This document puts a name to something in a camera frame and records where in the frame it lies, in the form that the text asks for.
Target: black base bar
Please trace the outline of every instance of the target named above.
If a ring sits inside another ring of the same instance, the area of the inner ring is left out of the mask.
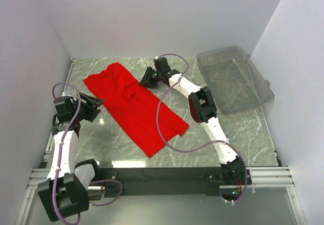
[[[248,185],[252,184],[248,171]],[[222,167],[186,168],[100,168],[99,179],[116,179],[123,185],[123,196],[205,194],[219,196],[219,186],[245,183],[242,172],[228,177]],[[115,197],[119,192],[116,183],[105,184],[104,197]]]

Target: metal bracket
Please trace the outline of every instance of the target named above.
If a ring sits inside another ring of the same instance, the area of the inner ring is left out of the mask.
[[[287,187],[290,204],[292,206],[297,225],[307,225],[303,209],[299,203],[295,187]]]

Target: table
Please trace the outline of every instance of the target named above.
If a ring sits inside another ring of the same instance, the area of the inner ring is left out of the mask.
[[[199,86],[206,86],[195,58],[187,58],[189,69],[185,77]],[[99,73],[111,63],[124,65],[140,81],[146,67],[153,66],[152,58],[89,58],[73,59],[69,82],[86,95],[93,94],[83,80],[91,74]],[[185,63],[176,57],[168,58],[172,69],[183,71]],[[151,91],[158,97],[167,89],[159,84]],[[67,87],[72,95],[75,91]],[[170,144],[180,149],[200,146],[209,138],[205,131],[194,122],[190,115],[188,100],[178,91],[170,91],[165,97],[167,104],[182,117],[190,128],[183,137],[176,136]],[[147,158],[143,151],[120,128],[110,113],[101,106],[102,112],[93,123],[82,121],[79,143],[76,148],[76,162],[94,158],[100,167],[206,167],[219,166],[218,155],[212,145],[193,153],[178,153],[164,147],[156,155]],[[247,109],[232,114],[217,112],[220,124],[237,150],[244,157],[247,166],[278,166],[277,155],[271,140],[261,107]]]

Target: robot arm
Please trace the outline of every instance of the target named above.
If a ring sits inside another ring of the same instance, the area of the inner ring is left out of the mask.
[[[168,86],[173,86],[180,79],[174,89],[188,98],[192,118],[200,123],[211,141],[226,141],[227,138],[218,121],[216,105],[208,87],[201,88],[183,77],[179,71],[171,70],[165,57],[154,59],[154,64],[156,71],[148,67],[140,85],[155,88],[161,81]],[[221,164],[227,165],[228,162],[231,163],[237,159],[237,154],[225,143],[214,143],[214,147]]]
[[[80,121],[85,119],[92,122],[100,110],[97,108],[104,103],[80,93],[82,99],[80,110],[62,146],[62,161],[56,185],[56,202],[63,217],[68,217],[89,209],[88,186],[99,175],[99,167],[94,159],[86,160],[75,165],[75,148],[78,141]],[[57,114],[53,118],[52,134],[54,136],[54,157],[47,180],[38,184],[37,193],[51,221],[59,220],[52,202],[52,189],[59,158],[59,145],[62,135],[70,120],[76,113],[78,100],[71,96],[62,96],[54,100]]]
[[[193,103],[194,98],[197,96],[197,94],[195,94],[195,93],[199,93],[199,94],[203,95],[203,97],[206,95],[210,95],[210,98],[212,98],[212,96],[208,89],[201,88],[201,87],[193,84],[185,77],[182,77],[181,74],[179,74],[179,73],[175,74],[169,78],[170,86],[174,85],[179,80],[179,78],[181,80],[177,85],[174,86],[174,88],[176,90],[178,90],[180,93],[182,93],[186,98],[189,99],[191,116],[197,116],[196,111],[195,111],[195,106]],[[223,129],[219,124],[217,116],[211,117],[207,121],[200,122],[200,125],[204,128],[204,130],[206,131],[206,133],[209,136],[211,141],[215,141],[215,140],[226,141],[227,140],[226,135],[223,132]],[[214,147],[218,154],[219,162],[221,164],[226,164],[227,162],[232,162],[233,160],[236,159],[236,153],[228,145],[226,145],[224,143],[214,143]]]

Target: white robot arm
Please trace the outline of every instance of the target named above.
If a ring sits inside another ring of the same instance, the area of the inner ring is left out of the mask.
[[[174,85],[179,78],[180,82],[174,86],[174,89],[182,93],[186,98],[189,97],[191,93],[196,93],[200,91],[201,87],[193,84],[185,77],[181,76],[180,73],[172,75],[169,78],[170,86]],[[204,128],[207,135],[211,141],[222,140],[226,141],[226,135],[223,132],[222,127],[219,124],[218,117],[212,117],[208,122],[201,122],[200,125]],[[237,154],[226,144],[224,143],[214,143],[214,147],[219,157],[219,162],[226,164],[227,162],[232,162],[236,159]]]

